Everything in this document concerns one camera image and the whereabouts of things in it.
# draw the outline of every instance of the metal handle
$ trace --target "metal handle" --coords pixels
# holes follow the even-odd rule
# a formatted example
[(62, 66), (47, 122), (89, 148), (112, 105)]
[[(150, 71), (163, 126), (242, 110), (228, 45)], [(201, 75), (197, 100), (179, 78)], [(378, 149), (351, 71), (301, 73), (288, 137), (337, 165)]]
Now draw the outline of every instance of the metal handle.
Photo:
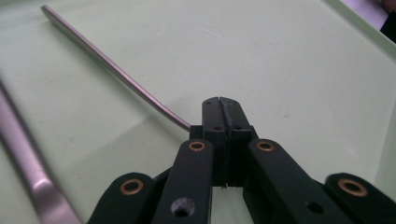
[(50, 178), (37, 146), (0, 81), (0, 136), (19, 168), (43, 224), (81, 223)]
[(123, 82), (129, 89), (138, 94), (147, 103), (152, 105), (157, 111), (162, 113), (180, 128), (190, 130), (190, 124), (185, 120), (181, 119), (178, 115), (173, 113), (165, 105), (161, 104), (153, 95), (146, 91), (139, 83), (133, 78), (128, 76), (120, 67), (118, 67), (111, 59), (109, 59), (102, 51), (100, 51), (93, 43), (91, 43), (85, 36), (71, 26), (64, 18), (58, 15), (52, 8), (43, 6), (41, 8), (47, 18), (70, 37), (74, 42), (80, 45), (90, 56), (97, 60), (102, 66), (104, 66), (111, 74)]

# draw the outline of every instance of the pale green tray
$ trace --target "pale green tray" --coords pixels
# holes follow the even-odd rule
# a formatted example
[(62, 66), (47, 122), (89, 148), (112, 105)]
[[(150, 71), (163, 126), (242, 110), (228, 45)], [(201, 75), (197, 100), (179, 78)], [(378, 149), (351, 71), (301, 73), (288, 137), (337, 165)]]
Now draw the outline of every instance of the pale green tray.
[[(396, 199), (395, 45), (328, 2), (2, 1), (1, 76), (84, 222), (113, 179), (159, 174), (188, 134), (50, 25), (42, 5), (191, 124), (203, 100), (233, 98), (316, 180), (348, 172)], [(1, 223), (38, 223), (3, 149), (0, 169)], [(252, 223), (241, 189), (214, 189), (212, 223)]]

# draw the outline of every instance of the black plastic part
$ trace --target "black plastic part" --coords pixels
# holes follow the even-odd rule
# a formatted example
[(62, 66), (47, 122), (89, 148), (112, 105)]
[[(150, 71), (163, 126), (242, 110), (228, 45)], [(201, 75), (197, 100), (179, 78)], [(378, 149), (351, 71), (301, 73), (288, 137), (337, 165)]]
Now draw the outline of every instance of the black plastic part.
[(225, 187), (227, 183), (230, 153), (227, 148), (226, 128), (219, 98), (205, 100), (202, 103), (202, 136), (215, 149), (213, 185), (217, 187)]
[[(273, 214), (258, 223), (352, 223), (343, 211), (276, 142), (255, 139), (249, 143), (247, 161)], [(253, 220), (261, 211), (248, 207)]]
[(202, 136), (202, 125), (191, 125), (190, 126), (190, 137), (193, 138), (203, 138)]
[(215, 149), (213, 186), (242, 187), (247, 175), (245, 152), (257, 134), (235, 100), (224, 97), (207, 99), (202, 103), (202, 113), (202, 137)]
[(169, 177), (169, 174), (171, 173), (171, 170), (172, 170), (172, 167), (165, 170), (164, 172), (160, 173), (159, 175), (157, 175), (153, 178), (153, 180), (155, 182), (155, 186), (154, 186), (153, 195), (151, 197), (152, 203), (150, 205), (153, 205), (154, 207), (152, 207), (150, 209), (151, 217), (154, 213), (154, 210), (155, 210), (155, 207), (157, 206), (158, 201), (161, 198), (161, 195), (163, 194), (163, 188), (165, 187), (166, 181)]
[(210, 222), (213, 147), (203, 139), (184, 142), (167, 178), (153, 224)]
[(396, 12), (389, 14), (380, 31), (396, 44)]
[[(123, 194), (120, 190), (121, 185), (133, 179), (142, 181), (142, 189), (135, 194)], [(154, 186), (155, 181), (147, 175), (130, 173), (120, 176), (108, 187), (96, 205), (88, 224), (149, 223), (151, 219), (149, 208)]]
[(396, 203), (357, 176), (330, 175), (325, 189), (356, 223), (396, 223)]
[(238, 102), (223, 97), (220, 97), (219, 100), (227, 125), (230, 144), (227, 146), (230, 154), (227, 185), (229, 187), (242, 187), (248, 170), (245, 159), (248, 143), (257, 136), (253, 133), (252, 126), (248, 123), (248, 119)]
[(255, 224), (269, 224), (273, 219), (274, 207), (260, 188), (253, 174), (247, 176), (243, 196), (250, 216)]

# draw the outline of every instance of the green surface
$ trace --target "green surface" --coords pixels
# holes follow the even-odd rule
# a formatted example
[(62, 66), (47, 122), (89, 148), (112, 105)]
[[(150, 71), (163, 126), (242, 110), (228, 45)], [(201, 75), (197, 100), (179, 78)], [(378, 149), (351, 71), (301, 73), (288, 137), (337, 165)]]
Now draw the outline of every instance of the green surface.
[[(51, 26), (42, 5), (191, 124), (201, 122), (203, 100), (221, 95), (237, 100), (259, 136), (277, 141), (318, 181), (348, 172), (374, 182), (378, 167), (395, 170), (381, 160), (396, 102), (395, 46), (372, 28), (363, 32), (341, 5), (2, 1), (2, 79), (83, 221), (116, 177), (171, 166), (188, 134)], [(36, 223), (0, 154), (1, 222)], [(251, 223), (241, 194), (214, 190), (213, 224)]]

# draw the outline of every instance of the stainless steel tool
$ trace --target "stainless steel tool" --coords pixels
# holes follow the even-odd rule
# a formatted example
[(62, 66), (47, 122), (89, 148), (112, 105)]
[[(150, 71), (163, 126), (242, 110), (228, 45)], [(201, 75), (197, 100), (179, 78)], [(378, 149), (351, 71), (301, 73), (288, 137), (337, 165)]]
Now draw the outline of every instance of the stainless steel tool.
[(161, 104), (154, 96), (146, 91), (133, 78), (128, 76), (121, 68), (119, 68), (113, 61), (111, 61), (102, 51), (100, 51), (93, 43), (85, 38), (79, 31), (59, 16), (52, 8), (43, 6), (41, 8), (47, 18), (62, 32), (69, 36), (73, 41), (80, 45), (87, 53), (96, 59), (102, 66), (104, 66), (111, 74), (123, 82), (128, 88), (142, 97), (147, 103), (152, 105), (156, 110), (174, 122), (176, 125), (186, 130), (190, 130), (190, 124), (181, 119), (178, 115), (173, 113), (165, 105)]
[(0, 138), (21, 172), (40, 221), (43, 224), (81, 223), (70, 203), (51, 179), (35, 141), (1, 81)]

